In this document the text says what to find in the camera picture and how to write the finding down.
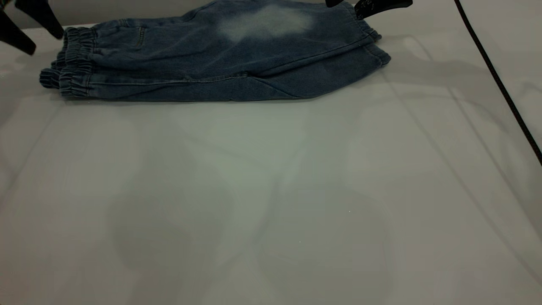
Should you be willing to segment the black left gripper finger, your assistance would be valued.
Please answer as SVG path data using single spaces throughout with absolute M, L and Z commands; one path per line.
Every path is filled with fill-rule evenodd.
M 54 38 L 63 38 L 64 28 L 56 19 L 48 0 L 16 0 L 15 6 L 42 25 Z
M 36 44 L 4 11 L 0 12 L 0 40 L 28 55 L 33 55 L 36 50 Z

